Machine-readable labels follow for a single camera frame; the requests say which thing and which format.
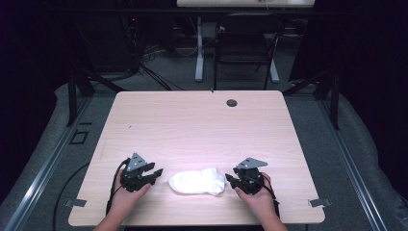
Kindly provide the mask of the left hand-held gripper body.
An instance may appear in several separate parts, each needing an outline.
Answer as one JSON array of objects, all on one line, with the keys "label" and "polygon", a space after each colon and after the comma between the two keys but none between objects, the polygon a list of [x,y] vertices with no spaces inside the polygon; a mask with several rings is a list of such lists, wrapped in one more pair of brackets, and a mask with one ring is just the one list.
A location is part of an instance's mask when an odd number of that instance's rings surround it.
[{"label": "left hand-held gripper body", "polygon": [[140,172],[140,168],[148,164],[142,156],[138,153],[134,153],[128,160],[126,167],[122,170],[120,176],[120,184],[128,192],[139,191],[144,185],[146,185],[143,176],[144,172]]}]

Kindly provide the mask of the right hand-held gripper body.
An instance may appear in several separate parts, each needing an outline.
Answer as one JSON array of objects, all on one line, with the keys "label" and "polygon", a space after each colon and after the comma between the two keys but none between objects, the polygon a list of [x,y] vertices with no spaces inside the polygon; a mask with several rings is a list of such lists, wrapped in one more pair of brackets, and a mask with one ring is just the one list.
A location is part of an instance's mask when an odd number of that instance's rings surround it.
[{"label": "right hand-held gripper body", "polygon": [[246,194],[257,193],[264,186],[264,176],[260,173],[259,167],[266,167],[268,164],[251,157],[241,161],[235,167],[235,173],[239,177],[236,186]]}]

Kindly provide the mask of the person's right hand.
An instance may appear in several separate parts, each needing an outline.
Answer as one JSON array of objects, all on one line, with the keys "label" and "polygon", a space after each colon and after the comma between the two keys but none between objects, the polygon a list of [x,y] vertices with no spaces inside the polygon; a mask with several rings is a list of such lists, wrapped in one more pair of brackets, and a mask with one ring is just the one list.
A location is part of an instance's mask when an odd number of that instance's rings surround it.
[{"label": "person's right hand", "polygon": [[263,187],[255,194],[246,194],[240,188],[235,188],[238,197],[243,200],[255,218],[260,222],[278,219],[275,212],[274,199],[271,194],[270,177],[263,172]]}]

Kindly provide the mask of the person's left hand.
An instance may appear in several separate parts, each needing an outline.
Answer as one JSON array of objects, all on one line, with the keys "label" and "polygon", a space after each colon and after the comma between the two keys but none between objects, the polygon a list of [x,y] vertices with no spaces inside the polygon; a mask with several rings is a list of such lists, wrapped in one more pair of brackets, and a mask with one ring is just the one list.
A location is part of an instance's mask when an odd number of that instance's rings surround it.
[{"label": "person's left hand", "polygon": [[146,184],[138,191],[129,192],[121,186],[120,174],[121,171],[115,179],[115,194],[108,216],[115,221],[123,222],[133,212],[138,201],[149,191],[151,185]]}]

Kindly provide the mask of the black folding chair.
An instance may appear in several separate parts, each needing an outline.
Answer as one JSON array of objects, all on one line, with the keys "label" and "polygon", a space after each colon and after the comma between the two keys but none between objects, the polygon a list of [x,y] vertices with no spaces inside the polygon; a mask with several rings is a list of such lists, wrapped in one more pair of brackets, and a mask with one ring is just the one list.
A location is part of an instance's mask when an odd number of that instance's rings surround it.
[{"label": "black folding chair", "polygon": [[284,21],[274,13],[229,13],[216,25],[214,82],[217,89],[217,66],[262,65],[267,68],[265,90],[271,77],[270,68]]}]

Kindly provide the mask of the white background table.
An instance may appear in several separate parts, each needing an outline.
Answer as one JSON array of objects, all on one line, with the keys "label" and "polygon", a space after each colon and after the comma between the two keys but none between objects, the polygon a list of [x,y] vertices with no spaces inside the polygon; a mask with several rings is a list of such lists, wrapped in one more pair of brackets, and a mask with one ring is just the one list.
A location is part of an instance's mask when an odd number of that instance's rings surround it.
[{"label": "white background table", "polygon": [[[260,10],[274,9],[312,9],[316,0],[177,0],[177,7],[181,8],[249,8]],[[196,20],[197,26],[197,60],[195,67],[195,81],[203,80],[204,53],[203,53],[203,36],[202,36],[202,18],[199,16]],[[280,79],[277,73],[276,65],[272,60],[270,80],[272,83],[279,83]]]}]

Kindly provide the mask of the metal table corner bracket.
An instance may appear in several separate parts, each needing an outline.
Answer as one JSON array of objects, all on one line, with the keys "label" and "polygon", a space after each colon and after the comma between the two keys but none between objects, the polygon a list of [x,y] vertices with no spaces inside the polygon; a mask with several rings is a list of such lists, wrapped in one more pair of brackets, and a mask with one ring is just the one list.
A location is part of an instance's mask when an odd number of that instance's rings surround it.
[{"label": "metal table corner bracket", "polygon": [[84,207],[87,201],[82,199],[67,199],[64,203],[65,207],[73,208],[73,207]]},{"label": "metal table corner bracket", "polygon": [[328,198],[317,198],[317,199],[309,200],[308,203],[313,208],[316,208],[316,207],[325,208],[332,204],[331,200]]}]

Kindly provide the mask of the aluminium floor rail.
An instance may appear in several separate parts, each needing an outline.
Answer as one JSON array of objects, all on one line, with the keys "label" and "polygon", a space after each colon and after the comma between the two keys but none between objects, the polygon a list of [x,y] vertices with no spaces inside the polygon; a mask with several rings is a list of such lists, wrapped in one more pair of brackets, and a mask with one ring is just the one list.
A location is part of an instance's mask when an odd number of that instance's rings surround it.
[{"label": "aluminium floor rail", "polygon": [[87,171],[104,113],[93,116],[95,98],[79,104],[73,124],[65,125],[59,104],[17,185],[0,206],[0,231],[88,231],[68,218]]},{"label": "aluminium floor rail", "polygon": [[323,114],[325,123],[329,127],[329,130],[340,149],[340,158],[342,159],[344,169],[366,214],[372,231],[390,231],[372,199],[367,185],[352,158],[346,142],[344,141],[341,131],[337,130],[332,124],[327,103],[324,101],[318,101],[317,104],[321,113]]}]

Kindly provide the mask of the black metal stand frame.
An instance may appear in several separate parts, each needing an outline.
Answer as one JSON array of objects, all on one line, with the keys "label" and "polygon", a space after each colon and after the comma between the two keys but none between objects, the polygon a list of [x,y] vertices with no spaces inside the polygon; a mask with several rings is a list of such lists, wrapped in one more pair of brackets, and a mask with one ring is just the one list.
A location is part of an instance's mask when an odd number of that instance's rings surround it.
[{"label": "black metal stand frame", "polygon": [[340,127],[338,123],[338,111],[340,98],[340,75],[337,71],[324,70],[316,76],[303,80],[297,85],[289,88],[288,90],[284,90],[283,94],[285,96],[292,95],[313,83],[318,83],[318,86],[313,92],[313,96],[316,100],[324,100],[327,97],[328,93],[331,93],[329,118],[333,127],[336,130],[339,130]]},{"label": "black metal stand frame", "polygon": [[124,91],[124,88],[112,83],[88,68],[74,67],[68,76],[67,82],[69,106],[67,127],[71,126],[78,116],[77,90],[79,90],[85,97],[93,97],[95,94],[95,89],[90,83],[91,80],[94,80],[115,92]]}]

